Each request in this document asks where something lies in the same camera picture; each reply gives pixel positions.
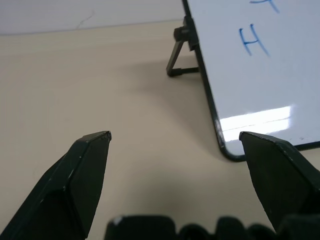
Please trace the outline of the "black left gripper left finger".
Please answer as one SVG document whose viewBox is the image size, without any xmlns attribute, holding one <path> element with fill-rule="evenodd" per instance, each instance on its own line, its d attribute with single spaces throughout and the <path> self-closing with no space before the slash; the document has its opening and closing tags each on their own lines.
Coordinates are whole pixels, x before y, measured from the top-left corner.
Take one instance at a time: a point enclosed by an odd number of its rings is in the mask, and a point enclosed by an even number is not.
<svg viewBox="0 0 320 240">
<path fill-rule="evenodd" d="M 84 135 L 39 179 L 0 240 L 86 240 L 101 197 L 110 131 Z"/>
</svg>

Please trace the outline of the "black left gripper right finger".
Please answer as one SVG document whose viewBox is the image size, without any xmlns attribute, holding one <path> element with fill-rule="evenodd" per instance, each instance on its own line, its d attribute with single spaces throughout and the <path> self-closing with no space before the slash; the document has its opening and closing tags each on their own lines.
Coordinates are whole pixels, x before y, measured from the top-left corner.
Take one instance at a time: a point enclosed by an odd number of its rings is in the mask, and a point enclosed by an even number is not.
<svg viewBox="0 0 320 240">
<path fill-rule="evenodd" d="M 248 131 L 239 140 L 254 190 L 275 230 L 289 215 L 320 214 L 320 171 L 291 143 Z"/>
</svg>

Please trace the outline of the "black-framed whiteboard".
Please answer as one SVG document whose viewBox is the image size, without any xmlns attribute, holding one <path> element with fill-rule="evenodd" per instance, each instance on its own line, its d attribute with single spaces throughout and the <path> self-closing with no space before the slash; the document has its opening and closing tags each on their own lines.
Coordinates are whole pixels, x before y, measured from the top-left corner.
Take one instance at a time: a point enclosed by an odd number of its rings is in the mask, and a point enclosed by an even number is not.
<svg viewBox="0 0 320 240">
<path fill-rule="evenodd" d="M 320 148 L 320 0 L 182 0 L 218 145 L 243 131 Z"/>
</svg>

